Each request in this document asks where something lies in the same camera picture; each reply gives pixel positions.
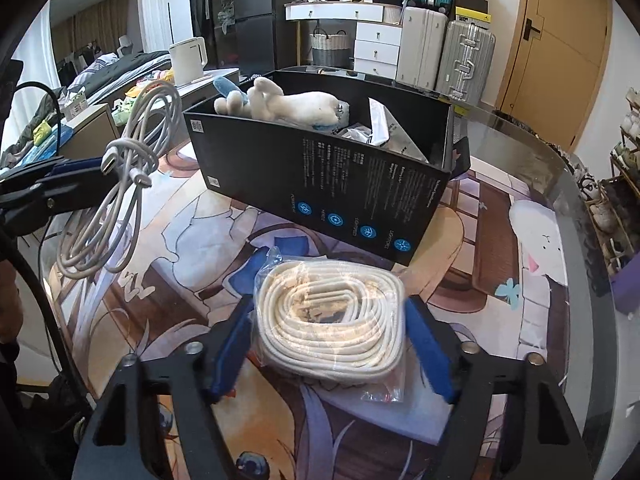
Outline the person's left hand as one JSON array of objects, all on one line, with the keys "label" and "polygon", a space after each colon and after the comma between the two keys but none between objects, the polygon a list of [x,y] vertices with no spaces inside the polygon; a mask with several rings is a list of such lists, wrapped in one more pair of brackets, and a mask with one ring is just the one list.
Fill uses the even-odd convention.
[{"label": "person's left hand", "polygon": [[0,341],[14,341],[20,333],[24,314],[20,291],[16,284],[17,273],[9,261],[0,264]]}]

